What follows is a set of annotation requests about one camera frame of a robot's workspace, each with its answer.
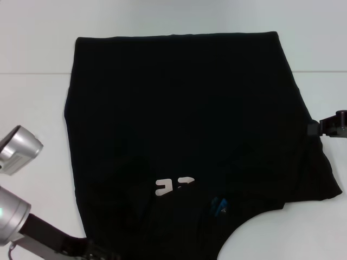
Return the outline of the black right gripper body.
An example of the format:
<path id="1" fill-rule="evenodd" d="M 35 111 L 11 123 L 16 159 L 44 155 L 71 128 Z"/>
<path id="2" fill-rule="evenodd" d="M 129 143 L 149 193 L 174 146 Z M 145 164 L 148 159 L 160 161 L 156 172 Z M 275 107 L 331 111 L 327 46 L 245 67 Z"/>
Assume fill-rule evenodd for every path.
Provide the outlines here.
<path id="1" fill-rule="evenodd" d="M 320 120 L 320 135 L 331 138 L 347 138 L 346 115 L 346 110 L 339 110 L 334 116 Z"/>

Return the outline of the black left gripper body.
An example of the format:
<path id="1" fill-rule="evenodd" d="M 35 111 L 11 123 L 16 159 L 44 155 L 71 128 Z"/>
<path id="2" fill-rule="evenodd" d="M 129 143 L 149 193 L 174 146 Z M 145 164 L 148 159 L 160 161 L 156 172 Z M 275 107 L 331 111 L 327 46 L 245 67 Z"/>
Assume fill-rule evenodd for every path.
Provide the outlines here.
<path id="1" fill-rule="evenodd" d="M 72 237 L 34 214 L 22 226 L 22 248 L 39 259 L 85 259 L 88 241 Z"/>

